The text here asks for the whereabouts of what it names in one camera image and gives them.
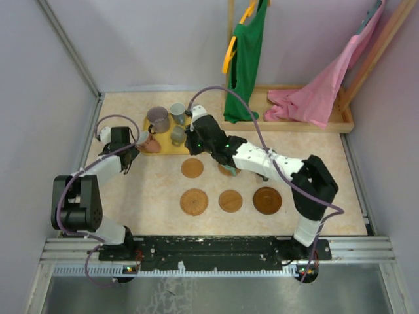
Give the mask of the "pink mug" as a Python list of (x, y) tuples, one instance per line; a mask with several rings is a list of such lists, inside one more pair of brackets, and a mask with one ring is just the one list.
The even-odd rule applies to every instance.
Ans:
[(154, 135), (148, 131), (140, 133), (135, 147), (141, 152), (151, 154), (159, 153), (161, 151), (160, 143), (155, 139)]

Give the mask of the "small olive mug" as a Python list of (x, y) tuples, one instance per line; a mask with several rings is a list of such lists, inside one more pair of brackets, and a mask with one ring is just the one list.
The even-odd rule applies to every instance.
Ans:
[(172, 144), (177, 147), (180, 147), (184, 143), (185, 138), (185, 130), (181, 126), (175, 126), (170, 135)]

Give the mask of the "light wooden coaster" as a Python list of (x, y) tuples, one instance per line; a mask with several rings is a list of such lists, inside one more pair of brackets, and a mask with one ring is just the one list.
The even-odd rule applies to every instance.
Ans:
[(203, 163), (197, 158), (189, 158), (181, 165), (182, 174), (190, 179), (199, 177), (204, 170)]

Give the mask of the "large woven rattan coaster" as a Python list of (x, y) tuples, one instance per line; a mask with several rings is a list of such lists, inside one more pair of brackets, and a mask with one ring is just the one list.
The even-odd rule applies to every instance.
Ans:
[(191, 216), (201, 215), (208, 207), (207, 194), (197, 188), (185, 191), (179, 201), (181, 210)]

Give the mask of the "small orange wooden coaster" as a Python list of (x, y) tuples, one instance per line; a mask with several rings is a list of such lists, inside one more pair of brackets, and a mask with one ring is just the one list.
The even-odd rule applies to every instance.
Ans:
[(243, 204), (242, 196), (235, 190), (225, 190), (219, 196), (219, 206), (227, 213), (235, 213)]

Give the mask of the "large brown wooden coaster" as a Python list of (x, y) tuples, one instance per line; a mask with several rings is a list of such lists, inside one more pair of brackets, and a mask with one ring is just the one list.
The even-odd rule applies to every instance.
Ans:
[(282, 206), (281, 194), (271, 187), (262, 187), (253, 195), (253, 205), (264, 215), (277, 213)]

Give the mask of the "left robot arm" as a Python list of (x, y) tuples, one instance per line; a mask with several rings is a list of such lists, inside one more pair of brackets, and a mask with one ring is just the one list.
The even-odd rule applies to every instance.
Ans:
[(96, 136), (104, 144), (89, 166), (53, 181), (50, 221), (53, 229), (71, 236), (86, 236), (127, 260), (136, 252), (136, 243), (127, 238), (127, 227), (103, 214), (100, 188), (116, 175), (128, 174), (139, 151), (128, 126), (104, 127)]

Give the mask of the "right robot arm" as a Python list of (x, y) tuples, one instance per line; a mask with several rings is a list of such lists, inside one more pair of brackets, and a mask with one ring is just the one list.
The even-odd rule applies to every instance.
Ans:
[(323, 160), (314, 155), (306, 159), (282, 156), (242, 137), (227, 135), (201, 105), (193, 106), (185, 114), (191, 118), (185, 130), (185, 147), (190, 155), (206, 152), (225, 169), (250, 171), (291, 187), (299, 213), (293, 233), (293, 253), (301, 259), (310, 257), (316, 250), (315, 238), (326, 208), (338, 192), (338, 185)]

